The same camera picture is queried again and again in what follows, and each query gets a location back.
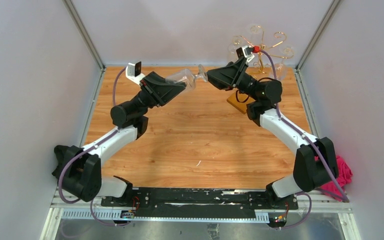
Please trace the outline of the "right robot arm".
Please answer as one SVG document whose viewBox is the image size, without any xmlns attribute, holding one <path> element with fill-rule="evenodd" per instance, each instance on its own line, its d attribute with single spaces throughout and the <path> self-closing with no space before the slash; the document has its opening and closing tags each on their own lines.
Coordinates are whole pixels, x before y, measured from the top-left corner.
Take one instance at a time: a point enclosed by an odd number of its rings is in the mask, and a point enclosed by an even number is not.
<svg viewBox="0 0 384 240">
<path fill-rule="evenodd" d="M 280 112 L 278 103 L 283 88 L 279 80 L 255 79 L 246 72 L 247 68 L 246 58 L 240 57 L 236 62 L 208 70 L 206 77 L 219 90 L 237 89 L 252 98 L 254 101 L 246 105 L 248 118 L 271 132 L 295 154 L 293 172 L 266 186 L 266 204 L 278 209 L 286 197 L 310 192 L 336 180 L 339 168 L 335 147 L 328 137 L 318 138 L 305 132 Z"/>
</svg>

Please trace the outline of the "clear ribbed wine glass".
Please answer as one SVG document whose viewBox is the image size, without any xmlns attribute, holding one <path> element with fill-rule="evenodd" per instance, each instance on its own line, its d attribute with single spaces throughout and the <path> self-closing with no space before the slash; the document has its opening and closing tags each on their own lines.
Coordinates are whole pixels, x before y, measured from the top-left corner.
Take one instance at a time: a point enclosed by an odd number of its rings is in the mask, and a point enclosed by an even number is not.
<svg viewBox="0 0 384 240">
<path fill-rule="evenodd" d="M 185 92 L 190 92 L 196 88 L 197 80 L 202 80 L 205 83 L 209 81 L 207 72 L 202 64 L 198 65 L 198 73 L 194 74 L 188 68 L 182 69 L 165 78 L 165 81 L 170 84 L 181 84 L 185 87 Z"/>
</svg>

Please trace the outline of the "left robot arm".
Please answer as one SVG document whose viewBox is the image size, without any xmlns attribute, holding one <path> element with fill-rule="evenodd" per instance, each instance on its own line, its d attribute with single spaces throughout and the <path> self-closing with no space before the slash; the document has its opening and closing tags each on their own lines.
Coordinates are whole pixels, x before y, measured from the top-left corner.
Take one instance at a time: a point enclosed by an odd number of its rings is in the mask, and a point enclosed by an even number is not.
<svg viewBox="0 0 384 240">
<path fill-rule="evenodd" d="M 57 179 L 58 194 L 64 203 L 113 197 L 120 206 L 129 206 L 133 201 L 132 183 L 119 176 L 104 177 L 103 165 L 146 132 L 149 119 L 145 115 L 149 109 L 166 105 L 193 85 L 186 77 L 164 78 L 154 71 L 147 75 L 139 72 L 125 76 L 139 85 L 140 90 L 131 100 L 111 108 L 114 128 L 81 147 L 54 147 L 57 167 L 52 174 Z"/>
</svg>

